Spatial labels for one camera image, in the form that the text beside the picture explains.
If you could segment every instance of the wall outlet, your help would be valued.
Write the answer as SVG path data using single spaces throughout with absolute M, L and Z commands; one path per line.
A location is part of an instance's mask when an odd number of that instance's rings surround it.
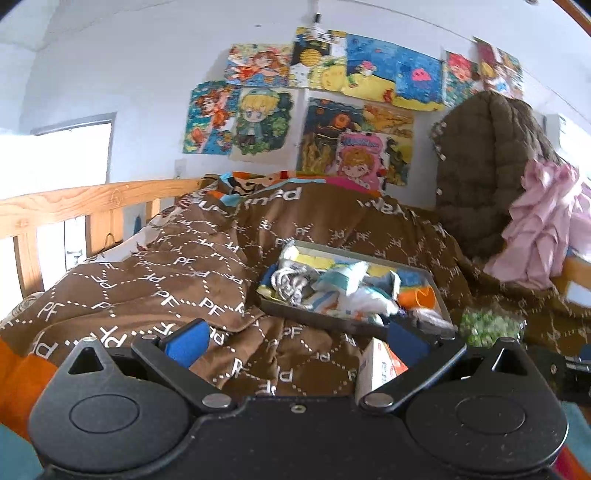
M 187 177 L 187 159 L 178 158 L 174 161 L 174 179 L 180 180 Z

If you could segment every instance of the cardboard box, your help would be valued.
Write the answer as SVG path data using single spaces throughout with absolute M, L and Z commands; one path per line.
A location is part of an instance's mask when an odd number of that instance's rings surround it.
M 373 338 L 361 356 L 355 385 L 355 403 L 369 392 L 403 374 L 408 367 L 388 347 Z

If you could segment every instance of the drawing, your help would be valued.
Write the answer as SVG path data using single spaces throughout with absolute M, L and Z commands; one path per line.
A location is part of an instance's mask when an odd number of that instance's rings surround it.
M 384 190 L 389 159 L 381 135 L 344 132 L 339 136 L 334 166 L 328 172 L 346 177 L 368 190 Z
M 290 67 L 290 86 L 340 91 L 347 64 L 345 32 L 327 30 L 315 39 L 306 27 L 295 31 Z
M 191 92 L 183 153 L 228 155 L 240 88 L 224 81 L 205 82 Z
M 499 49 L 499 53 L 509 77 L 509 89 L 512 97 L 523 100 L 523 69 L 521 63 L 506 51 Z
M 408 48 L 397 52 L 393 105 L 413 110 L 441 110 L 441 61 Z
M 502 62 L 499 51 L 489 43 L 474 38 L 479 57 L 479 72 L 486 90 L 512 97 L 509 74 Z
M 233 143 L 243 155 L 257 155 L 283 147 L 292 107 L 289 90 L 243 88 Z
M 230 48 L 224 77 L 245 86 L 286 87 L 292 45 L 239 43 Z
M 365 105 L 364 131 L 388 134 L 382 137 L 384 153 L 389 159 L 387 183 L 397 186 L 408 184 L 408 171 L 413 159 L 414 116 L 409 110 L 395 107 Z
M 364 100 L 392 103 L 399 48 L 386 41 L 347 34 L 347 81 L 341 92 Z
M 445 106 L 453 108 L 484 89 L 478 64 L 462 55 L 447 51 L 443 72 Z
M 360 107 L 311 98 L 297 169 L 315 175 L 327 173 L 336 160 L 339 135 L 347 130 L 360 131 L 363 122 Z

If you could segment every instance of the green textured item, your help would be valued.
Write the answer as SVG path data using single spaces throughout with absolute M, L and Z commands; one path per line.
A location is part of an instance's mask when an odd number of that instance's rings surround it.
M 525 320 L 520 320 L 499 307 L 482 310 L 467 308 L 462 313 L 460 333 L 471 346 L 490 347 L 500 337 L 521 341 Z

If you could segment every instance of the wooden bed rail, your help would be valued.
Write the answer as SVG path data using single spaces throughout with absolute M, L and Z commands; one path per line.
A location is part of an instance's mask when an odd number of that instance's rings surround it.
M 0 239 L 14 238 L 23 297 L 43 291 L 37 228 L 86 217 L 88 257 L 123 240 L 123 207 L 146 204 L 146 219 L 160 211 L 160 200 L 198 190 L 201 179 L 148 180 L 53 190 L 0 200 Z

